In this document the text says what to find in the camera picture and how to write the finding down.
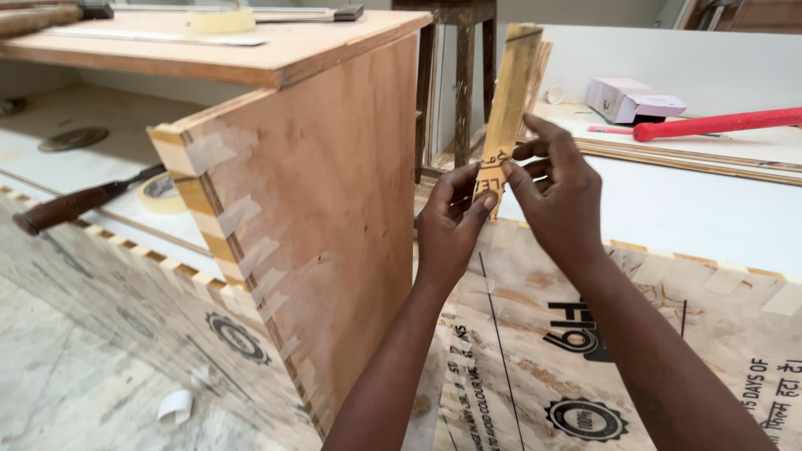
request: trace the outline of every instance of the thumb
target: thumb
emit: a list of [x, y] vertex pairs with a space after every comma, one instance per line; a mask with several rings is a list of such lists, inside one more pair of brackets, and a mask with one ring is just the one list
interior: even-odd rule
[[515, 198], [524, 213], [533, 209], [535, 204], [543, 199], [543, 195], [537, 190], [532, 176], [529, 175], [526, 169], [511, 161], [506, 161], [501, 165], [501, 170], [507, 176], [507, 183], [512, 188], [512, 192], [515, 194]]
[[496, 202], [498, 202], [498, 196], [495, 193], [487, 193], [476, 199], [476, 202], [473, 202], [471, 208], [463, 215], [462, 221], [457, 228], [467, 230], [467, 233], [471, 234], [473, 239], [476, 240], [479, 237], [482, 226], [484, 226], [484, 222], [487, 221], [490, 212], [496, 206]]

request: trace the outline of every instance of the wooden stool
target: wooden stool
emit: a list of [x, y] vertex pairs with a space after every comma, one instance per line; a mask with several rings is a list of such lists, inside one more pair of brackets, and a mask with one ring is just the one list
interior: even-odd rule
[[471, 139], [471, 98], [473, 93], [473, 43], [476, 24], [482, 24], [484, 72], [484, 122], [490, 119], [493, 85], [496, 81], [496, 0], [393, 0], [393, 10], [431, 11], [434, 20], [420, 31], [418, 91], [415, 123], [415, 183], [420, 182], [423, 144], [429, 115], [429, 86], [434, 57], [436, 25], [456, 25], [456, 124], [454, 127], [454, 167], [468, 163]]

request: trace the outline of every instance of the cabinet top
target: cabinet top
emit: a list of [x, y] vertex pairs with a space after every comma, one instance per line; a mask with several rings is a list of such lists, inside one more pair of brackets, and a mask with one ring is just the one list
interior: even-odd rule
[[[75, 37], [33, 33], [0, 42], [0, 58], [112, 69], [262, 87], [288, 87], [345, 59], [416, 32], [431, 22], [418, 11], [365, 11], [353, 23], [257, 25], [232, 35], [197, 34], [186, 12], [117, 11], [111, 20], [79, 22], [66, 30], [97, 30], [120, 37]], [[187, 39], [258, 39], [253, 47], [136, 40], [155, 33]]]

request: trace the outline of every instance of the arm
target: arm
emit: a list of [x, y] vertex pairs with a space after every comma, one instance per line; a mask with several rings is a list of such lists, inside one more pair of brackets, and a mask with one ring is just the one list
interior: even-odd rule
[[535, 116], [524, 120], [539, 137], [516, 149], [514, 158], [548, 159], [502, 168], [535, 238], [590, 307], [657, 449], [776, 451], [729, 389], [608, 258], [599, 226], [602, 179], [570, 133]]
[[395, 314], [334, 420], [324, 451], [401, 449], [440, 310], [468, 268], [482, 225], [496, 204], [471, 204], [479, 165], [442, 176], [416, 219], [420, 259], [407, 300]]

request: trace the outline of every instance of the tape roll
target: tape roll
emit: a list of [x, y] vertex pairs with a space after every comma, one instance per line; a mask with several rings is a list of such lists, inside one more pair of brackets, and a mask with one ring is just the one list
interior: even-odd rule
[[189, 29], [196, 33], [236, 33], [256, 27], [253, 10], [198, 11], [188, 13]]
[[187, 205], [168, 173], [159, 174], [144, 182], [136, 194], [142, 206], [151, 213], [174, 214], [186, 211]]

